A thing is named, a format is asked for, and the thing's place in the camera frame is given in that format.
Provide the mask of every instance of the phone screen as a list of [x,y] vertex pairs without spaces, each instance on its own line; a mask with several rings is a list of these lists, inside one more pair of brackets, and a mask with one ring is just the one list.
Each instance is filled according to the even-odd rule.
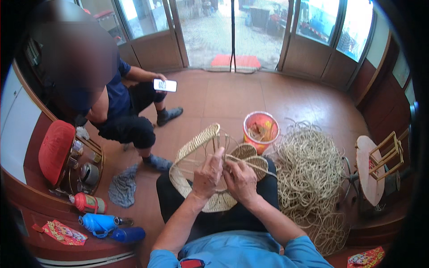
[[169,92],[176,92],[177,81],[173,81],[173,80],[162,81],[161,79],[154,79],[154,89],[169,91]]

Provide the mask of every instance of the foot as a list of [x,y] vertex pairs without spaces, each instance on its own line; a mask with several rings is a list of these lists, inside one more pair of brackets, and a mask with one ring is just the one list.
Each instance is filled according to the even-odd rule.
[[173,162],[164,159],[162,157],[157,157],[151,154],[149,157],[142,157],[143,163],[147,166],[150,166],[158,171],[167,171],[173,165]]
[[183,113],[182,107],[177,107],[171,110],[164,109],[158,113],[157,125],[163,126],[167,124],[170,120],[180,116]]

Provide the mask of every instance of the black pants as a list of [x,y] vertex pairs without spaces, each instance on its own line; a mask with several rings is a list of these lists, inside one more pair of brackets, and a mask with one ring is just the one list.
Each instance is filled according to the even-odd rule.
[[[276,173],[274,163],[267,158],[268,171]],[[278,209],[277,179],[266,175],[257,183],[256,191],[268,203]],[[184,201],[184,197],[172,185],[168,172],[157,180],[157,192],[160,202],[161,215],[166,223]],[[228,211],[204,213],[201,212],[192,226],[188,242],[218,232],[232,230],[248,230],[267,232],[265,226],[250,213],[241,203],[237,203]]]
[[155,133],[152,123],[138,114],[153,102],[162,102],[163,93],[157,93],[152,82],[141,82],[128,88],[131,106],[129,113],[108,120],[101,126],[96,126],[98,134],[105,139],[120,143],[134,143],[138,149],[146,149],[155,144]]

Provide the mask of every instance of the red doormat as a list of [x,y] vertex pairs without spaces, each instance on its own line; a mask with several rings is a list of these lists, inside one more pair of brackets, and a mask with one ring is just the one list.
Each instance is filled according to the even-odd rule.
[[[218,54],[211,62],[211,66],[229,66],[231,62],[231,55],[221,55]],[[259,63],[256,56],[236,56],[236,66],[237,67],[250,67],[250,68],[261,68],[261,63]]]

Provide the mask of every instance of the orange bucket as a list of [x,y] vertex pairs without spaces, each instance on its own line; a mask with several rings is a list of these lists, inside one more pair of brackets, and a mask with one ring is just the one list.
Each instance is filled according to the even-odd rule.
[[[267,142],[260,142],[250,137],[248,129],[254,124],[264,126],[264,128],[271,130],[271,140]],[[261,155],[280,135],[280,128],[277,121],[272,115],[264,111],[254,111],[249,113],[243,122],[244,142],[250,143],[256,148],[258,155]]]

